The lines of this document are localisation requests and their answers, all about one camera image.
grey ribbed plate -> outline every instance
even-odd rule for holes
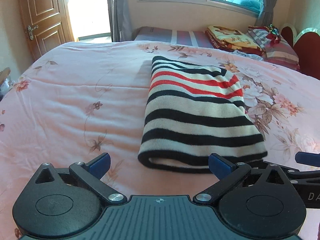
[[[188,196],[132,196],[110,206],[101,219],[69,240],[246,240],[225,227],[211,207]],[[288,240],[297,240],[292,236]]]

door handle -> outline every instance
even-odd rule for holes
[[[37,29],[37,28],[39,28],[39,26],[37,25],[37,26],[34,26],[33,28],[31,28],[31,26],[30,25],[28,25],[28,27],[27,27],[27,30],[28,30],[28,32],[29,32],[29,38],[30,38],[30,40],[33,40],[33,31],[35,30],[35,29]]]

door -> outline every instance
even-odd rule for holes
[[[19,0],[29,49],[35,60],[72,40],[64,0]]]

pink floral bedsheet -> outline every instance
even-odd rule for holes
[[[41,163],[56,168],[109,152],[102,181],[130,196],[181,195],[217,181],[211,174],[151,170],[138,160],[155,55],[214,65],[237,75],[246,110],[266,139],[266,160],[298,168],[297,151],[320,153],[320,81],[291,69],[216,49],[130,41],[70,42],[38,59],[0,103],[0,239],[14,240],[12,206]],[[308,210],[302,239],[317,239]]]

bright doorway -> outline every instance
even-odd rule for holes
[[[108,0],[69,0],[68,10],[75,41],[110,36]]]

